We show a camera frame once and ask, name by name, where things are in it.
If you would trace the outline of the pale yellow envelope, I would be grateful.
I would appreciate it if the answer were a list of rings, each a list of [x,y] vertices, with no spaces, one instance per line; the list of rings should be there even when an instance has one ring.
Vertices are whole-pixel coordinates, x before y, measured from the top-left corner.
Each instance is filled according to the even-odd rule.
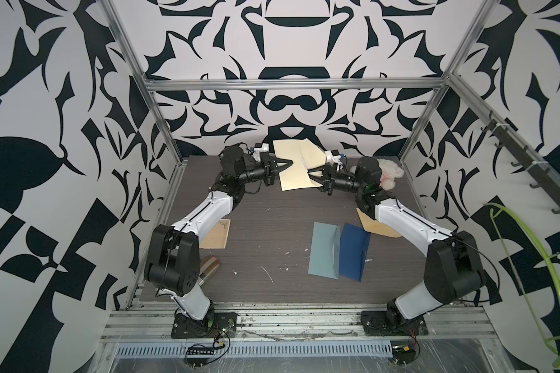
[[[275,140],[273,146],[277,158],[292,161],[292,166],[279,174],[282,191],[320,187],[308,170],[326,164],[324,151],[308,139]]]

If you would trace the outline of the tan yellow envelope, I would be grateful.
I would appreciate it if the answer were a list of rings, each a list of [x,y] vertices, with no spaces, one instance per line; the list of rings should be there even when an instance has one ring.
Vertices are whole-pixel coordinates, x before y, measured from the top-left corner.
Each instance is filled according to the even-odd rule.
[[[380,223],[374,219],[371,219],[367,214],[364,214],[359,208],[356,208],[356,212],[359,216],[359,220],[361,222],[362,228],[371,234],[378,235],[378,236],[385,236],[390,238],[399,238],[401,234],[398,233],[393,228]]]

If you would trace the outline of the cream letter paper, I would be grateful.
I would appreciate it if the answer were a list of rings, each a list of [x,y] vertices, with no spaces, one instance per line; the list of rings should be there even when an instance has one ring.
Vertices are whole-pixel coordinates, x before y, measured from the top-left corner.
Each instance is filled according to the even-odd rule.
[[[230,219],[221,219],[202,239],[200,248],[203,250],[224,250],[230,233]]]

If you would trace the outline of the light blue envelope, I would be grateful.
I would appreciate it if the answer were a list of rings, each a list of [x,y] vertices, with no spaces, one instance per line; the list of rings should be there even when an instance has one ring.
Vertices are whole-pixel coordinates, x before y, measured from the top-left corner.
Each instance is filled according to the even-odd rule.
[[[314,223],[308,274],[339,279],[341,228],[321,222]]]

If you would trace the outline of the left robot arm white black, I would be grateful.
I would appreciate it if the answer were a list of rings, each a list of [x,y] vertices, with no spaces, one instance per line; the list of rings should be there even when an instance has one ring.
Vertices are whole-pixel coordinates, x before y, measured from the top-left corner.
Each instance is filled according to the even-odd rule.
[[[232,145],[222,150],[219,161],[222,170],[205,200],[173,225],[154,229],[144,267],[144,278],[156,287],[158,295],[170,297],[185,318],[207,327],[213,325],[215,311],[198,283],[202,241],[238,206],[247,184],[270,186],[293,165],[263,145],[252,150]]]

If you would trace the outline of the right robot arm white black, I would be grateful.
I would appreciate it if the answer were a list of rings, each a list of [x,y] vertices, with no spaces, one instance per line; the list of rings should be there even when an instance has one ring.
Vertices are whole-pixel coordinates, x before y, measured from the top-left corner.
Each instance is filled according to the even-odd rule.
[[[384,188],[377,159],[362,157],[353,172],[331,162],[308,169],[307,174],[328,195],[335,190],[353,193],[366,217],[395,230],[425,256],[422,281],[387,304],[388,328],[417,321],[485,286],[486,273],[473,235],[440,227],[404,206]]]

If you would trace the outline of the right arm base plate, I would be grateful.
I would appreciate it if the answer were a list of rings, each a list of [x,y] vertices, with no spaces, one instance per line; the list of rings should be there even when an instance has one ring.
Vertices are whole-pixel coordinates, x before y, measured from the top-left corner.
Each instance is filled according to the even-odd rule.
[[[429,331],[422,316],[407,320],[394,310],[363,311],[360,322],[367,336],[426,336]]]

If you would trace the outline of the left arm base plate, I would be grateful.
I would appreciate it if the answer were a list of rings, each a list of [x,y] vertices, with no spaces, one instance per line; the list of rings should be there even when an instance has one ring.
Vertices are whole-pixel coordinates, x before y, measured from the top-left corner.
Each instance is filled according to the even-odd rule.
[[[237,314],[235,312],[215,312],[212,319],[201,321],[176,313],[170,337],[174,340],[213,338],[223,331],[233,335],[236,332],[236,325]]]

